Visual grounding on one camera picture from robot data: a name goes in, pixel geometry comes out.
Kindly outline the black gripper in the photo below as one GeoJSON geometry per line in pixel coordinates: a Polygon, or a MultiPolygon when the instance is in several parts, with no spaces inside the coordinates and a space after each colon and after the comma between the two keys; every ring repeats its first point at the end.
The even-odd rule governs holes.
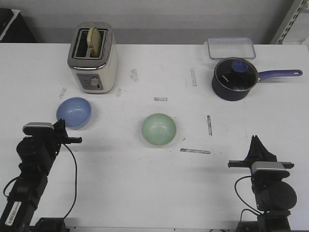
{"type": "Polygon", "coordinates": [[[80,144],[82,142],[82,137],[68,137],[64,119],[59,119],[53,127],[55,140],[58,144],[80,144]]]}
{"type": "Polygon", "coordinates": [[[251,138],[251,143],[249,147],[248,154],[245,160],[230,160],[228,162],[228,167],[236,167],[236,168],[251,168],[254,162],[249,162],[252,160],[259,161],[258,163],[269,164],[271,167],[274,164],[281,164],[285,169],[291,169],[294,167],[294,164],[291,162],[276,162],[277,157],[270,153],[262,144],[257,135],[253,135],[251,138]]]}

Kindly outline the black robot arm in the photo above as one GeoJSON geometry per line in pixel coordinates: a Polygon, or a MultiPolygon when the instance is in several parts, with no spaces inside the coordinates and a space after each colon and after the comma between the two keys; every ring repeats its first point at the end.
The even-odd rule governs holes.
{"type": "Polygon", "coordinates": [[[55,124],[31,122],[23,127],[25,137],[17,145],[21,173],[13,178],[13,187],[0,218],[2,232],[68,232],[64,217],[42,217],[31,226],[34,212],[47,186],[48,175],[61,146],[79,144],[81,137],[69,137],[64,119],[55,124]]]}
{"type": "Polygon", "coordinates": [[[290,232],[288,217],[290,209],[297,203],[295,190],[284,178],[290,176],[289,169],[294,167],[291,162],[279,162],[261,143],[258,136],[251,139],[248,155],[244,160],[230,160],[229,168],[249,168],[252,191],[255,196],[256,208],[249,204],[247,209],[257,216],[256,221],[239,220],[238,232],[290,232]]]}

